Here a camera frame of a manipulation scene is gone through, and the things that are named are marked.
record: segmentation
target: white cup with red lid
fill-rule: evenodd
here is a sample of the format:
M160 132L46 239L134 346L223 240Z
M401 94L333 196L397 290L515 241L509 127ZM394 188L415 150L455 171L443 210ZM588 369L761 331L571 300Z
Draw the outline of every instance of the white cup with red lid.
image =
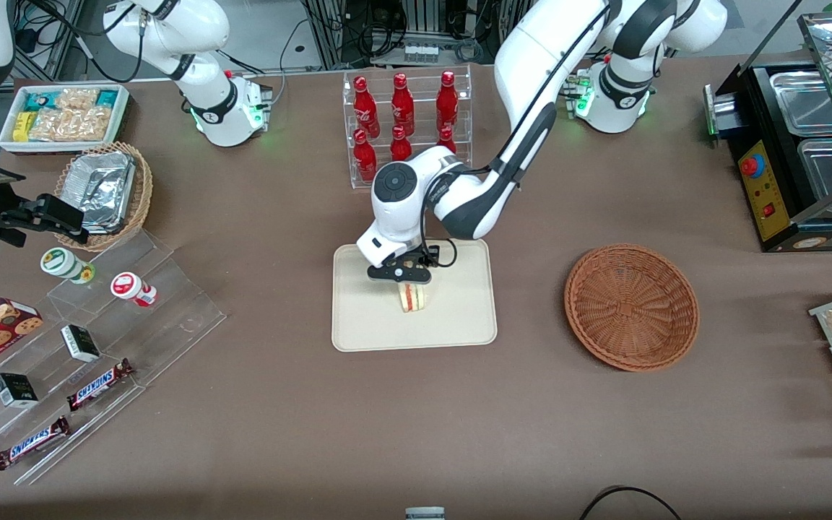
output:
M132 300L141 307L156 302L156 287L149 286L141 277L124 272L111 281L111 293L122 300Z

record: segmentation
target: wicker basket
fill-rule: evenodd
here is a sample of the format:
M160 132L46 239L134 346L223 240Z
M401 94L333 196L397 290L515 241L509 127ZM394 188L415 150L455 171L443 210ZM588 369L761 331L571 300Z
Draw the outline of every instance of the wicker basket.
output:
M597 358L647 372L683 358L699 328L689 281L660 254L615 244L585 254L564 287L573 332Z
M152 172L150 171L150 165L146 164L146 160L143 159L141 152L129 144L124 144L124 142L112 142L112 144L86 150L82 154L98 155L107 154L107 152L125 152L125 154L130 155L130 157L136 160L133 188L131 189L130 202L128 203L128 216L126 216L124 227L121 228L119 233L112 235L89 235L88 243L84 244L77 243L63 235L57 234L56 240L60 244L63 244L63 246L91 251L92 253L100 253L100 251L104 251L111 244L118 243L133 236L135 231L143 227L143 221L146 220L146 215L150 210L150 197L152 197ZM59 196L63 191L63 183L66 182L66 174L69 173L70 165L72 165L72 161L63 168L63 175L60 175L60 180L56 182L56 190L53 190L56 196Z

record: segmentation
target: red button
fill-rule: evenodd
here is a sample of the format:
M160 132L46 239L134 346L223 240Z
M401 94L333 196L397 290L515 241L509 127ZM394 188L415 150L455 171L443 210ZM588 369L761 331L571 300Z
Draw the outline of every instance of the red button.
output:
M756 162L756 159L749 157L743 159L743 162L740 163L740 173L750 177L753 174L756 174L756 171L759 169L760 164Z

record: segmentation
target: coca-cola bottle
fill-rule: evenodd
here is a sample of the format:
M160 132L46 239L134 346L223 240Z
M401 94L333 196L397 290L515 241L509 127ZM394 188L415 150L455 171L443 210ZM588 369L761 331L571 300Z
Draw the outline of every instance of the coca-cola bottle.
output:
M368 136L363 129L355 129L352 137L355 139L352 154L355 155L355 164L361 180L371 182L377 174L377 155L374 154L374 147L368 142Z
M458 150L455 148L455 142L452 141L451 138L452 134L453 131L451 130L451 127L440 129L440 131L438 131L438 142L436 142L436 144L448 147L448 150L451 150L452 154L458 154Z
M407 75L400 72L394 75L394 97L390 99L394 109L394 124L403 127L407 135L416 131L416 115L413 109L413 94L407 87Z
M359 127L368 132L370 138L376 139L381 135L381 125L377 122L377 103L368 92L368 80L357 76L352 84L355 86L355 118Z
M455 90L455 73L450 70L442 72L442 88L435 99L435 112L438 131L446 126L455 128L458 123L458 92Z
M407 132L402 126L396 125L393 129L394 141L390 144L390 159L393 161L405 161L413 153L410 141L407 141Z

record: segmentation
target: table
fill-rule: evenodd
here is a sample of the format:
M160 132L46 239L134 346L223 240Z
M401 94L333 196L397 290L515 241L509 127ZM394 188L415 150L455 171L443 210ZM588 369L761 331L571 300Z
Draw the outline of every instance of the table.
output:
M703 138L702 86L733 62L664 63L622 135L562 112L486 239L496 341L401 352L330 343L333 251L373 218L349 187L341 74L291 76L271 131L233 149L195 131L172 83L133 83L147 228L230 318L37 484L0 478L0 518L576 518L613 484L684 518L832 516L832 359L806 313L832 300L832 253L760 253L727 149ZM474 157L492 157L508 119L492 70L474 73ZM65 162L0 165L32 196ZM696 344L666 371L604 365L564 317L574 261L620 241L673 260L698 296ZM55 285L36 269L54 243L2 247L0 295ZM591 518L610 514L664 518L636 496Z

